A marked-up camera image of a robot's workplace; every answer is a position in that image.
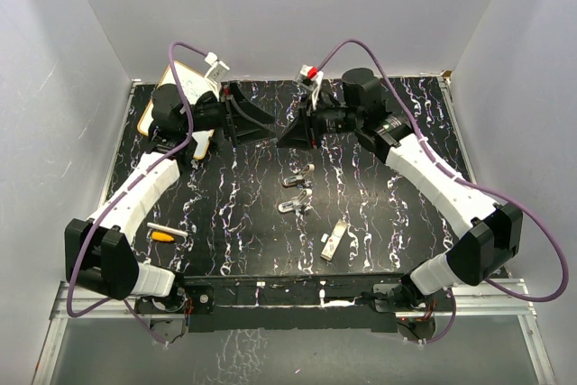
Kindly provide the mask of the white staple box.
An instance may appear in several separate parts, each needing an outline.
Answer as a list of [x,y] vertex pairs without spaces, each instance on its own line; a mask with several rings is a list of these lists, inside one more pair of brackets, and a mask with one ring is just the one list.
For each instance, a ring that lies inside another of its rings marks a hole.
[[326,261],[331,261],[334,257],[334,254],[348,229],[348,223],[344,220],[339,220],[335,226],[333,231],[327,236],[325,240],[325,246],[321,251],[320,257]]

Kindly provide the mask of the beige grey stapler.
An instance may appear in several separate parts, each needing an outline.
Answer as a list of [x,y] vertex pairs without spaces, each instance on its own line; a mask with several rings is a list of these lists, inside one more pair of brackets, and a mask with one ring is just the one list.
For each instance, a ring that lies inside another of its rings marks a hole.
[[281,185],[284,188],[293,188],[299,185],[304,185],[312,177],[314,171],[315,171],[315,165],[309,163],[305,167],[303,167],[298,173],[284,178],[281,181]]

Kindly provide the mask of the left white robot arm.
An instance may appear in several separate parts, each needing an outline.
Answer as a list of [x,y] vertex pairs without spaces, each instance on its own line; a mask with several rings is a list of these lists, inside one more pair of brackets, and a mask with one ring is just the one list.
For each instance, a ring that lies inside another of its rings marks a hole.
[[154,297],[168,312],[181,309],[186,290],[173,271],[140,263],[134,237],[163,193],[189,169],[197,142],[189,132],[221,129],[233,146],[274,138],[275,118],[249,101],[237,83],[219,93],[206,91],[194,104],[183,103],[174,84],[151,95],[149,146],[136,169],[85,220],[74,218],[65,228],[66,280],[108,298]]

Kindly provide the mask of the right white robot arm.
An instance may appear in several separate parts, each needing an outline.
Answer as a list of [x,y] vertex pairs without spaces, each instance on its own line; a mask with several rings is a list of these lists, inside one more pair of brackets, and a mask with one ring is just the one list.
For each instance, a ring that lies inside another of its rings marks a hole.
[[280,148],[315,149],[327,134],[353,133],[358,143],[407,179],[435,206],[459,240],[448,252],[422,262],[391,289],[398,306],[423,309],[441,289],[477,286],[518,252],[523,214],[465,187],[461,175],[434,152],[426,153],[408,118],[386,107],[386,95],[370,69],[342,76],[344,103],[320,98],[323,74],[304,65],[296,77],[305,93],[296,119],[277,141]]

